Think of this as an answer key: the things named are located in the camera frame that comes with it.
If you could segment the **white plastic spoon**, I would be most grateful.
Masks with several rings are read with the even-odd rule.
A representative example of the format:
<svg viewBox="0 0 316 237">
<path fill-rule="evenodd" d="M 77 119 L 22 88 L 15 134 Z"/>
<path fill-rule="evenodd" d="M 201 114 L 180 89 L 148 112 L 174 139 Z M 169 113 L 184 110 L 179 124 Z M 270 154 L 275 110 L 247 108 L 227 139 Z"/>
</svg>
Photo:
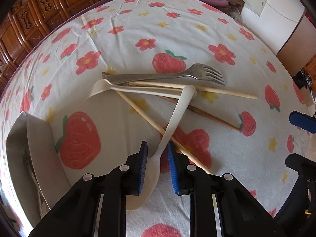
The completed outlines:
<svg viewBox="0 0 316 237">
<path fill-rule="evenodd" d="M 155 189 L 160 177 L 161 155 L 176 131 L 195 92 L 196 89 L 192 85 L 184 87 L 155 154 L 147 160 L 144 186 L 141 194 L 138 196 L 126 196 L 126 209 L 128 211 L 137 210 L 144 205 Z"/>
</svg>

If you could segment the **steel fork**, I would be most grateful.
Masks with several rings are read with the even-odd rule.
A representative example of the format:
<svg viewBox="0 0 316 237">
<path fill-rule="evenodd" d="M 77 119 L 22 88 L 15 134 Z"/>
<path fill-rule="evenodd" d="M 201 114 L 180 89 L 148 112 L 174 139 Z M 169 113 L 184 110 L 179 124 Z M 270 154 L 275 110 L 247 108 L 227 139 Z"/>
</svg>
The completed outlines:
<svg viewBox="0 0 316 237">
<path fill-rule="evenodd" d="M 188 69 L 178 73 L 157 73 L 157 74 L 114 74 L 106 75 L 102 72 L 102 77 L 112 84 L 124 84 L 130 81 L 163 80 L 190 77 L 196 80 L 211 81 L 216 84 L 225 85 L 223 75 L 211 66 L 195 63 Z"/>
</svg>

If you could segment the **dark wooden chopstick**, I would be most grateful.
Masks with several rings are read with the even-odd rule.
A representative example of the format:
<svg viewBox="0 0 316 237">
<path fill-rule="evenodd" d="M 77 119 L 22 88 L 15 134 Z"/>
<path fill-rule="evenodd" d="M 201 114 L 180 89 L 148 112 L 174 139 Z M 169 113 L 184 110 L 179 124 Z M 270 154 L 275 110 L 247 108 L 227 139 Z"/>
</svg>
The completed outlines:
<svg viewBox="0 0 316 237">
<path fill-rule="evenodd" d="M 102 72 L 102 75 L 108 76 L 108 75 L 111 75 L 111 74 L 106 73 L 106 72 Z M 160 96 L 160 98 L 162 98 L 162 99 L 164 99 L 164 100 L 167 100 L 167 101 L 169 101 L 169 102 L 172 102 L 172 103 L 174 103 L 174 104 L 176 104 L 177 101 L 178 101 L 177 99 L 173 99 L 173 98 L 169 98 L 169 97 Z M 208 112 L 206 112 L 206 111 L 204 111 L 204 110 L 202 110 L 202 109 L 199 109 L 199 108 L 197 108 L 197 107 L 195 107 L 195 106 L 193 106 L 193 105 L 189 105 L 187 108 L 188 108 L 190 111 L 192 111 L 192 112 L 194 112 L 194 113 L 196 113 L 196 114 L 199 114 L 199 115 L 201 115 L 201 116 L 203 116 L 203 117 L 205 117 L 205 118 L 208 118 L 208 119 L 210 119 L 210 120 L 213 120 L 213 121 L 215 121 L 215 122 L 218 122 L 218 123 L 220 123 L 220 124 L 222 124 L 222 125 L 225 125 L 225 126 L 231 128 L 231 129 L 233 129 L 233 130 L 236 130 L 236 131 L 238 131 L 238 132 L 240 131 L 239 128 L 237 128 L 236 126 L 233 126 L 232 124 L 230 124 L 230 123 L 224 121 L 223 119 L 218 118 L 218 117 L 216 117 L 216 116 L 214 116 L 214 115 L 212 115 L 212 114 L 210 114 L 210 113 L 208 113 Z"/>
</svg>

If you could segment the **floral strawberry tablecloth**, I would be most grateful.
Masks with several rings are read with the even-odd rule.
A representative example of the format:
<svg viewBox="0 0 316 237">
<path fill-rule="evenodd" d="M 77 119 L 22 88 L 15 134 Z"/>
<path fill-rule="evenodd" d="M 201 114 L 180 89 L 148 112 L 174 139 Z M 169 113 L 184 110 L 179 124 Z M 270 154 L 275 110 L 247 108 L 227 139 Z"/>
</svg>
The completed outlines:
<svg viewBox="0 0 316 237">
<path fill-rule="evenodd" d="M 142 192 L 126 198 L 127 236 L 188 236 L 189 195 L 172 186 L 167 142 L 190 170 L 237 179 L 271 219 L 295 211 L 309 132 L 288 71 L 247 28 L 198 0 L 113 0 L 47 36 L 1 98 L 1 197 L 28 236 L 80 181 L 129 172 L 141 145 Z"/>
</svg>

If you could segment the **grey metal tray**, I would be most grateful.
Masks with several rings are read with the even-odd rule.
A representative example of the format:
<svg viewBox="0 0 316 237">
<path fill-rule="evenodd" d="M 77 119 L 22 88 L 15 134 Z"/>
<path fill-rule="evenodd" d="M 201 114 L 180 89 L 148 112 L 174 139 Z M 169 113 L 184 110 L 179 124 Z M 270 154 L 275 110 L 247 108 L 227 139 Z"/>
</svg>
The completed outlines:
<svg viewBox="0 0 316 237">
<path fill-rule="evenodd" d="M 35 185 L 24 165 L 25 153 L 31 160 L 42 195 L 51 209 L 71 185 L 56 153 L 49 123 L 23 111 L 8 134 L 6 154 L 18 202 L 28 221 L 36 226 L 42 218 Z"/>
</svg>

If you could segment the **carved wooden bench back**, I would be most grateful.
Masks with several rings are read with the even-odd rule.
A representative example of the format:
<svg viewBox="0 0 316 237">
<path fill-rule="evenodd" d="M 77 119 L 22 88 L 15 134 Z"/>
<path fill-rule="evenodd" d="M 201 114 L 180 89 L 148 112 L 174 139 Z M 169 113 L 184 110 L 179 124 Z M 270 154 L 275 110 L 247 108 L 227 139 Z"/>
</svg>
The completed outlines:
<svg viewBox="0 0 316 237">
<path fill-rule="evenodd" d="M 75 33 L 93 35 L 125 15 L 143 17 L 166 0 L 17 0 L 1 22 L 1 90 L 20 65 L 64 64 L 79 45 Z"/>
</svg>

